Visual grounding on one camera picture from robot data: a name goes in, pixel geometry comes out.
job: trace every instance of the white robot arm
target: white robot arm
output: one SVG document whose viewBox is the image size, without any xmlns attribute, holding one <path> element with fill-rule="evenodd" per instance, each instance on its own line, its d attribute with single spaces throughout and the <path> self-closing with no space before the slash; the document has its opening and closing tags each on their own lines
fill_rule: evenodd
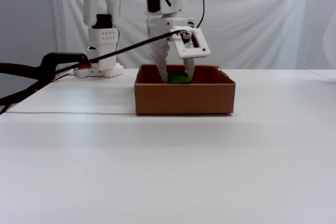
<svg viewBox="0 0 336 224">
<path fill-rule="evenodd" d="M 89 59 L 115 51 L 119 37 L 119 31 L 114 28 L 114 25 L 119 16 L 120 0 L 106 0 L 108 6 L 106 14 L 97 14 L 98 1 L 84 0 L 84 22 L 89 26 Z M 195 68 L 194 58 L 206 57 L 211 53 L 201 29 L 194 27 L 194 19 L 180 17 L 184 1 L 147 0 L 149 38 L 175 30 L 185 31 L 183 34 L 174 35 L 171 38 L 162 39 L 150 45 L 151 57 L 155 61 L 164 81 L 167 80 L 166 57 L 170 45 L 176 47 L 178 56 L 184 60 L 186 73 L 190 79 Z M 116 58 L 111 57 L 92 65 L 90 70 L 79 71 L 78 75 L 84 77 L 92 75 L 112 77 L 119 73 L 115 68 Z"/>
<path fill-rule="evenodd" d="M 98 14 L 99 0 L 83 0 L 83 20 L 88 26 L 89 47 L 87 56 L 93 59 L 114 52 L 119 40 L 116 27 L 119 18 L 120 0 L 105 0 L 107 11 Z M 116 57 L 110 57 L 91 64 L 90 69 L 80 70 L 76 75 L 81 78 L 88 76 L 105 76 L 108 78 L 122 74 L 123 67 L 117 63 Z"/>
</svg>

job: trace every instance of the cardboard box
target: cardboard box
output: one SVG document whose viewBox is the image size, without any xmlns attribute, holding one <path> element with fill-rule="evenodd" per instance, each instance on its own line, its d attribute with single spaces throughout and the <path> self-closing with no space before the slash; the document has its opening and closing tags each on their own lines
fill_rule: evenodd
<svg viewBox="0 0 336 224">
<path fill-rule="evenodd" d="M 168 72 L 184 72 L 168 65 Z M 236 83 L 216 66 L 196 66 L 191 83 L 164 83 L 156 65 L 142 65 L 135 81 L 137 115 L 233 113 Z"/>
</svg>

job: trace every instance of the white table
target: white table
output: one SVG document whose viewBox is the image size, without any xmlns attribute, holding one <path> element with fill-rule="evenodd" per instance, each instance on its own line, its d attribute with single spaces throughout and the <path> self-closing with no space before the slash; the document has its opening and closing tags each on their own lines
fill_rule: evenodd
<svg viewBox="0 0 336 224">
<path fill-rule="evenodd" d="M 225 72 L 232 116 L 135 116 L 136 70 L 0 116 L 0 223 L 334 224 L 336 80 Z"/>
</svg>

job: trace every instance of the gray wall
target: gray wall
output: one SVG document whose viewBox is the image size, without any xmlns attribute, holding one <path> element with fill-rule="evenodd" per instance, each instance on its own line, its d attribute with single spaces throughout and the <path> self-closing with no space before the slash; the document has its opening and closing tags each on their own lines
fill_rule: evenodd
<svg viewBox="0 0 336 224">
<path fill-rule="evenodd" d="M 50 0 L 0 0 L 0 62 L 38 66 L 56 51 Z M 0 98 L 34 80 L 0 74 Z"/>
</svg>

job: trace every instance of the green object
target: green object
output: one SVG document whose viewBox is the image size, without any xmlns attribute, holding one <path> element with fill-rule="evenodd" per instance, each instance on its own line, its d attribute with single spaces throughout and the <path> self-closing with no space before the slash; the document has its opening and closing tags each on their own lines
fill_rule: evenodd
<svg viewBox="0 0 336 224">
<path fill-rule="evenodd" d="M 185 72 L 168 73 L 168 82 L 170 83 L 189 83 L 190 79 Z"/>
</svg>

